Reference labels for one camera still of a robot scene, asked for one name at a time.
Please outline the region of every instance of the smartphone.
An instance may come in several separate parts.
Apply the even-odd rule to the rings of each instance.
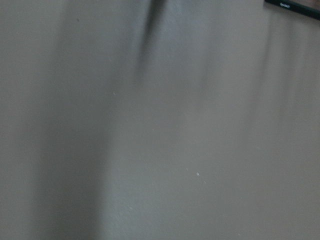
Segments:
[[[320,0],[264,0],[267,3],[277,5],[315,19],[320,20]]]

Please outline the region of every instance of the gray tabletop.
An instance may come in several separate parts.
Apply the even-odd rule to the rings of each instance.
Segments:
[[[319,239],[320,21],[262,0],[0,12],[0,239]]]

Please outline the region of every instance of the black object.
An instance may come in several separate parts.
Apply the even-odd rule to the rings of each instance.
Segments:
[[[315,19],[320,20],[320,0],[264,0]]]

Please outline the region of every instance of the black frame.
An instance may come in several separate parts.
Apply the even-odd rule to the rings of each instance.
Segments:
[[[290,0],[264,0],[266,3],[277,5],[283,9],[287,9],[296,13],[300,13],[314,19],[320,20],[320,10],[301,5]]]

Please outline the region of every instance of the brown screen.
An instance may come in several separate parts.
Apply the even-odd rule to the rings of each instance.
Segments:
[[[290,0],[290,1],[320,11],[320,0]]]

